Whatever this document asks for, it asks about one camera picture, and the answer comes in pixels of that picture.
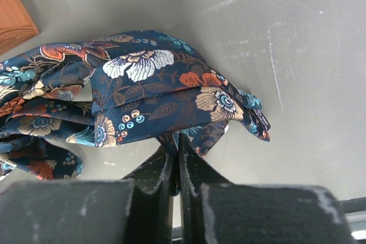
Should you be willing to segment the navy floral tie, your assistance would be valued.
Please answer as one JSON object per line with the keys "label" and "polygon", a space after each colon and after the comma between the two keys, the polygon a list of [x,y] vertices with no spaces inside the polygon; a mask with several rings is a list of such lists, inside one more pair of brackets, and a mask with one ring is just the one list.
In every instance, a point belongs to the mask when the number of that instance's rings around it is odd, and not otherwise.
{"label": "navy floral tie", "polygon": [[229,121],[270,139],[261,102],[186,42],[154,30],[48,43],[1,62],[1,176],[76,179],[82,161],[54,146],[97,148],[154,138],[171,153],[184,133],[200,156]]}

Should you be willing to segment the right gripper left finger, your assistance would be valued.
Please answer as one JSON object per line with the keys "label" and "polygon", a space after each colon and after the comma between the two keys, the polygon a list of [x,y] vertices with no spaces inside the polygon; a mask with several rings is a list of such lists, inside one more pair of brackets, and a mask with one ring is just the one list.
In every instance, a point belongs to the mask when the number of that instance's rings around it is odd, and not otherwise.
{"label": "right gripper left finger", "polygon": [[170,243],[174,156],[116,181],[23,181],[1,194],[2,243]]}

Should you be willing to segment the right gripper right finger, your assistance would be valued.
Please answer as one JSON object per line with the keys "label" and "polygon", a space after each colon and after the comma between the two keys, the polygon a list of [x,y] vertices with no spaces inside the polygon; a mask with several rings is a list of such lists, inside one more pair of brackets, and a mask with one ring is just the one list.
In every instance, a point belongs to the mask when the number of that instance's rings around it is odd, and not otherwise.
{"label": "right gripper right finger", "polygon": [[354,243],[337,199],[314,185],[237,185],[179,136],[183,243]]}

